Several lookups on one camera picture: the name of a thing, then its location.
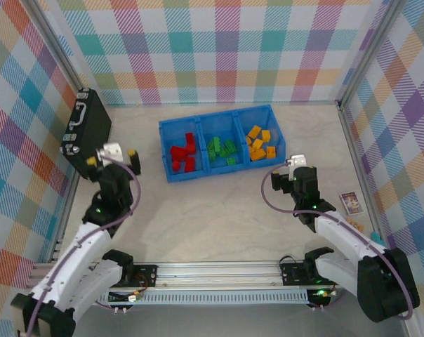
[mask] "plaid backdrop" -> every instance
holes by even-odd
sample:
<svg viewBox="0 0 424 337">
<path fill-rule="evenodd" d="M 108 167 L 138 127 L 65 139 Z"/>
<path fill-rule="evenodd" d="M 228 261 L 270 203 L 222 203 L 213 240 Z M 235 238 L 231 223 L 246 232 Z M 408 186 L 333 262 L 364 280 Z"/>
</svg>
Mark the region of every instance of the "plaid backdrop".
<svg viewBox="0 0 424 337">
<path fill-rule="evenodd" d="M 409 257 L 424 314 L 424 0 L 406 5 L 347 117 L 381 225 Z"/>
<path fill-rule="evenodd" d="M 333 101 L 370 4 L 380 2 L 58 0 L 57 15 L 40 0 L 82 79 L 90 73 L 108 104 Z"/>
<path fill-rule="evenodd" d="M 0 1 L 0 337 L 55 239 L 73 169 L 59 154 L 74 91 L 18 0 Z"/>
</svg>

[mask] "blue divided tray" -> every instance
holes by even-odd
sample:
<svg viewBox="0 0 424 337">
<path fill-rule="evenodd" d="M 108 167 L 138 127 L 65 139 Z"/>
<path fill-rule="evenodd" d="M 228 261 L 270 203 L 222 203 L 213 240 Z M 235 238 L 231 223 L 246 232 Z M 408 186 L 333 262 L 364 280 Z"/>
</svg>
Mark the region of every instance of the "blue divided tray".
<svg viewBox="0 0 424 337">
<path fill-rule="evenodd" d="M 276 158 L 250 160 L 245 136 L 255 125 L 260 126 L 262 130 L 270 130 L 271 140 L 269 143 L 264 143 L 263 148 L 266 150 L 267 145 L 275 146 Z M 170 149 L 173 145 L 184 147 L 186 144 L 185 134 L 189 132 L 193 133 L 197 146 L 197 153 L 194 156 L 195 171 L 184 173 L 185 163 L 181 163 L 181 169 L 174 172 L 171 168 Z M 161 136 L 162 161 L 169 183 L 276 165 L 285 162 L 286 158 L 286 142 L 276 117 L 274 117 L 271 105 L 160 121 L 159 133 Z M 237 153 L 226 158 L 220 158 L 217 155 L 217 159 L 210 162 L 206 146 L 213 137 L 219 137 L 222 144 L 226 140 L 232 139 L 237 148 Z M 227 158 L 230 157 L 235 158 L 235 165 L 227 165 Z"/>
</svg>

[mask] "toy block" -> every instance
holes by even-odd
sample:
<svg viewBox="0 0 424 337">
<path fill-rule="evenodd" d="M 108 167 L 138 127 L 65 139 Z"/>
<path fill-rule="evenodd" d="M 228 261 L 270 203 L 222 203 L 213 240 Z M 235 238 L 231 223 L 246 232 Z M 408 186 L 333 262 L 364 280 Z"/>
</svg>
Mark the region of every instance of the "toy block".
<svg viewBox="0 0 424 337">
<path fill-rule="evenodd" d="M 213 149 L 215 150 L 215 152 L 221 151 L 220 138 L 219 137 L 213 138 Z"/>
<path fill-rule="evenodd" d="M 276 158 L 276 148 L 274 146 L 267 146 L 267 159 Z"/>
<path fill-rule="evenodd" d="M 268 143 L 271 139 L 270 130 L 262 130 L 262 141 Z"/>
<path fill-rule="evenodd" d="M 195 139 L 193 138 L 192 132 L 185 134 L 185 141 L 187 142 L 187 144 L 195 144 Z"/>
<path fill-rule="evenodd" d="M 259 150 L 262 147 L 263 141 L 261 139 L 254 140 L 253 147 L 255 150 Z"/>
<path fill-rule="evenodd" d="M 211 139 L 211 141 L 209 142 L 209 144 L 207 145 L 207 149 L 208 150 L 214 150 L 214 146 L 213 146 L 213 139 Z"/>
<path fill-rule="evenodd" d="M 235 158 L 228 158 L 226 159 L 227 165 L 231 166 L 231 165 L 235 165 Z"/>
<path fill-rule="evenodd" d="M 195 171 L 195 158 L 194 157 L 188 157 L 185 160 L 185 166 L 184 166 L 184 172 L 193 172 Z"/>
<path fill-rule="evenodd" d="M 170 154 L 172 161 L 185 161 L 187 158 L 187 150 L 179 146 L 172 146 Z"/>
<path fill-rule="evenodd" d="M 251 131 L 249 131 L 249 133 L 248 133 L 249 138 L 256 139 L 260 130 L 262 130 L 262 128 L 260 126 L 257 126 L 257 125 L 253 126 Z"/>
<path fill-rule="evenodd" d="M 187 144 L 184 148 L 185 148 L 185 150 L 187 151 L 188 154 L 197 153 L 197 147 L 195 146 L 195 143 Z"/>
<path fill-rule="evenodd" d="M 227 150 L 227 148 L 226 147 L 222 147 L 221 148 L 221 151 L 220 151 L 220 157 L 225 158 L 225 157 L 227 157 L 229 155 L 230 155 L 230 153 Z"/>
<path fill-rule="evenodd" d="M 214 150 L 207 150 L 207 155 L 209 156 L 209 161 L 214 162 L 217 157 Z"/>
<path fill-rule="evenodd" d="M 225 145 L 229 154 L 237 153 L 237 148 L 231 139 L 226 140 Z"/>
<path fill-rule="evenodd" d="M 265 158 L 265 155 L 266 153 L 263 149 L 258 149 L 254 151 L 253 153 L 251 153 L 249 156 L 251 157 L 252 161 L 256 161 L 256 160 Z"/>
<path fill-rule="evenodd" d="M 171 164 L 171 168 L 173 169 L 173 171 L 178 172 L 181 169 L 181 163 L 179 161 L 175 160 Z"/>
</svg>

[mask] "black case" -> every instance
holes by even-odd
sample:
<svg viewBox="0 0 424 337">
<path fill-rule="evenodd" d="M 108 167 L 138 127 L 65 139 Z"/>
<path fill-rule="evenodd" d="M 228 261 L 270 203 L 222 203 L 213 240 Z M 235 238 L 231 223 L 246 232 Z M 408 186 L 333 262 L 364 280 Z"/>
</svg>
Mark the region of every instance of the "black case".
<svg viewBox="0 0 424 337">
<path fill-rule="evenodd" d="M 95 90 L 83 88 L 77 93 L 60 151 L 85 179 L 86 159 L 95 156 L 109 138 L 111 119 Z"/>
</svg>

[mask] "purple cable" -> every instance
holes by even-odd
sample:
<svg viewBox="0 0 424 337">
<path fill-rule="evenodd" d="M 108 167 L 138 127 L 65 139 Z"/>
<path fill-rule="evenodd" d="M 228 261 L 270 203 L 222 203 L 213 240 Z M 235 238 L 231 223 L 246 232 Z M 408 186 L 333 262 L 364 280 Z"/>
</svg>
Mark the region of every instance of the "purple cable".
<svg viewBox="0 0 424 337">
<path fill-rule="evenodd" d="M 399 287 L 401 288 L 402 292 L 404 293 L 404 296 L 406 298 L 406 302 L 407 302 L 407 315 L 406 316 L 398 316 L 398 318 L 400 320 L 408 320 L 411 319 L 412 315 L 413 315 L 413 304 L 411 302 L 411 297 L 409 292 L 407 291 L 406 285 L 404 284 L 404 281 L 402 281 L 401 277 L 399 276 L 398 272 L 395 270 L 395 267 L 393 267 L 393 265 L 391 264 L 391 262 L 376 248 L 373 247 L 370 242 L 368 240 L 365 239 L 365 237 L 361 234 L 359 234 L 359 232 L 352 228 L 350 225 L 347 225 L 346 223 L 340 221 L 339 219 L 327 214 L 327 213 L 323 213 L 323 212 L 319 212 L 319 211 L 309 211 L 309 210 L 303 210 L 303 211 L 291 211 L 291 210 L 287 210 L 287 209 L 280 209 L 279 207 L 276 207 L 275 205 L 271 204 L 266 195 L 265 195 L 265 181 L 268 179 L 268 176 L 270 176 L 270 174 L 278 169 L 280 169 L 281 167 L 285 167 L 288 166 L 288 164 L 281 164 L 276 166 L 274 169 L 272 169 L 271 171 L 268 171 L 267 174 L 265 174 L 265 177 L 263 177 L 262 179 L 262 184 L 260 186 L 260 193 L 262 194 L 262 198 L 263 201 L 265 201 L 265 203 L 271 207 L 272 209 L 274 209 L 275 211 L 281 212 L 281 213 L 287 213 L 287 214 L 302 214 L 302 213 L 308 213 L 308 214 L 317 214 L 318 216 L 324 216 L 334 222 L 337 223 L 337 225 L 342 225 L 346 230 L 348 230 L 351 234 L 353 234 L 356 238 L 358 238 L 360 241 L 362 241 L 365 245 L 367 245 L 374 253 L 376 253 L 380 259 L 382 259 L 382 261 L 387 265 L 387 267 L 391 270 L 393 276 L 395 276 L 395 279 L 397 280 L 397 283 L 399 284 Z"/>
<path fill-rule="evenodd" d="M 141 196 L 141 191 L 140 191 L 140 183 L 139 180 L 137 179 L 137 177 L 135 176 L 134 172 L 132 172 L 132 170 L 130 170 L 129 167 L 127 167 L 127 165 L 116 161 L 112 158 L 109 157 L 103 157 L 103 159 L 109 160 L 112 163 L 122 167 L 123 170 L 125 170 L 126 172 L 128 172 L 132 179 L 135 181 L 135 185 L 137 186 L 137 199 L 135 200 L 134 204 L 131 206 L 131 209 L 129 210 L 128 213 L 126 213 L 124 216 L 122 216 L 120 219 L 114 220 L 111 223 L 108 223 L 107 225 L 103 225 L 99 228 L 94 229 L 93 231 L 87 233 L 86 235 L 84 235 L 79 241 L 77 246 L 73 246 L 68 252 L 67 254 L 64 255 L 64 258 L 60 261 L 60 263 L 56 266 L 53 274 L 51 274 L 50 278 L 48 279 L 47 282 L 47 289 L 44 289 L 44 291 L 42 291 L 41 296 L 39 297 L 36 306 L 34 307 L 34 310 L 31 314 L 31 318 L 29 320 L 29 324 L 28 324 L 28 330 L 27 330 L 27 337 L 31 337 L 32 334 L 32 329 L 34 328 L 34 324 L 36 322 L 37 319 L 37 314 L 39 313 L 39 309 L 42 306 L 42 303 L 45 299 L 46 294 L 48 293 L 48 290 L 51 288 L 51 285 L 53 284 L 55 278 L 58 276 L 59 271 L 62 269 L 63 265 L 70 259 L 70 257 L 73 255 L 73 253 L 92 235 L 98 233 L 99 231 L 102 230 L 106 230 L 108 228 L 114 227 L 115 225 L 118 225 L 119 223 L 122 223 L 123 221 L 125 221 L 129 216 L 131 216 L 133 214 L 133 212 L 135 211 L 135 209 L 137 208 L 137 206 L 139 205 L 140 202 L 140 196 Z"/>
</svg>

